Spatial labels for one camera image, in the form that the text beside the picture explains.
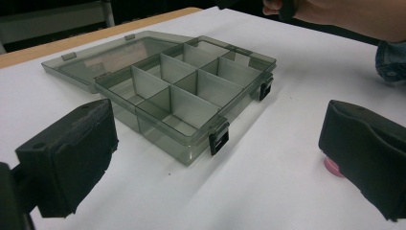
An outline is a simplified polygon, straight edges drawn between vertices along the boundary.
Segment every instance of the white surface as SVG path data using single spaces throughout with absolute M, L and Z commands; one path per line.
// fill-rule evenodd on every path
M 145 30 L 206 35 L 276 58 L 272 91 L 233 121 L 217 156 L 204 152 L 188 168 L 116 122 L 119 149 L 101 182 L 66 219 L 45 219 L 35 209 L 37 229 L 406 228 L 405 220 L 386 221 L 355 186 L 327 172 L 317 146 L 331 99 L 406 126 L 406 87 L 377 76 L 375 47 L 218 9 Z M 99 98 L 45 74 L 42 61 L 68 52 L 0 70 L 0 161 L 14 167 L 17 147 Z

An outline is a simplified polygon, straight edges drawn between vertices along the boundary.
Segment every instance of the dark background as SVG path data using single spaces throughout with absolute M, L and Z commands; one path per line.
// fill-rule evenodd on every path
M 35 12 L 42 10 L 49 10 L 59 7 L 72 6 L 80 3 L 93 2 L 95 0 L 0 0 L 0 17 L 6 15 L 19 14 L 24 12 Z M 215 6 L 214 0 L 103 0 L 111 3 L 114 20 L 116 25 L 120 25 L 133 20 L 146 18 L 155 14 L 164 12 L 172 12 L 187 7 L 197 7 L 200 9 L 207 9 Z M 264 16 L 262 14 L 262 1 L 261 0 L 240 0 L 234 4 L 230 9 L 249 13 L 255 16 L 264 17 L 270 20 L 279 21 L 276 15 Z M 286 22 L 291 25 L 301 26 L 308 29 L 329 33 L 333 35 L 340 35 L 351 39 L 359 40 L 362 42 L 377 44 L 377 40 L 356 34 L 334 26 L 320 26 L 305 23 L 296 19 Z M 49 34 L 42 37 L 36 37 L 24 41 L 18 41 L 10 44 L 4 44 L 8 52 L 28 48 L 31 46 L 51 42 L 54 40 L 66 38 L 73 35 L 79 35 L 87 32 L 96 31 L 105 28 L 104 23 L 89 25 L 74 30 Z

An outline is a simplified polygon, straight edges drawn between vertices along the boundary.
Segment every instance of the black latch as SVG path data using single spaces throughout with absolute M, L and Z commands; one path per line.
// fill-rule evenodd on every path
M 272 74 L 269 73 L 270 75 L 268 76 L 268 79 L 260 86 L 260 92 L 259 92 L 259 100 L 262 101 L 266 95 L 271 92 L 271 86 L 272 86 L 272 81 L 274 78 L 272 77 Z
M 212 155 L 216 155 L 218 151 L 228 142 L 229 126 L 230 123 L 227 121 L 227 119 L 222 118 L 221 125 L 217 128 L 214 128 L 213 133 L 209 135 L 210 152 L 212 153 Z

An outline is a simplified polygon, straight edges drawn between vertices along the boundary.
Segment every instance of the person's hand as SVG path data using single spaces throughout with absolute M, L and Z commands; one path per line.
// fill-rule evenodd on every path
M 334 25 L 377 39 L 406 41 L 405 0 L 293 0 L 295 18 Z M 282 0 L 262 0 L 265 15 L 278 14 Z
M 316 24 L 334 24 L 335 15 L 340 5 L 346 1 L 336 0 L 293 0 L 296 11 L 295 18 Z M 265 15 L 278 14 L 282 0 L 262 0 L 262 12 Z

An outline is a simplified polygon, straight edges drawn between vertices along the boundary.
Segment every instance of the transparent organizer box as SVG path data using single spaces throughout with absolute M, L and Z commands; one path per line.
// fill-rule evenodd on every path
M 42 63 L 113 104 L 115 117 L 189 165 L 271 89 L 276 60 L 206 36 L 141 32 Z

